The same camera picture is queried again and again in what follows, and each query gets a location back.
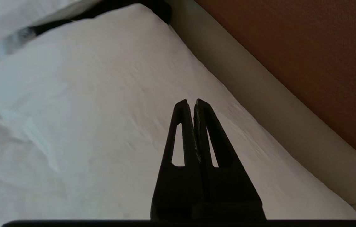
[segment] clip jaw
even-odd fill
[[[185,166],[172,161],[176,126],[182,123]],[[219,167],[213,167],[210,141]],[[155,187],[152,220],[264,221],[262,201],[212,107],[197,99],[194,126],[188,103],[175,105]]]

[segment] beige bed frame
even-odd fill
[[[356,151],[193,0],[167,0],[192,53],[308,171],[356,210]]]

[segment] brown wall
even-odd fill
[[[196,0],[356,149],[356,0]]]

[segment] white bed sheet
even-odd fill
[[[52,30],[0,62],[0,115],[23,139],[0,140],[0,224],[148,219],[174,105],[197,98],[214,108],[268,219],[356,219],[137,4]]]

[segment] white pillow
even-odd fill
[[[74,208],[65,218],[148,219],[174,105],[197,98],[268,219],[356,219],[142,5],[52,30],[0,62],[0,113],[60,175]]]
[[[0,40],[37,22],[50,22],[82,13],[98,1],[0,0]]]

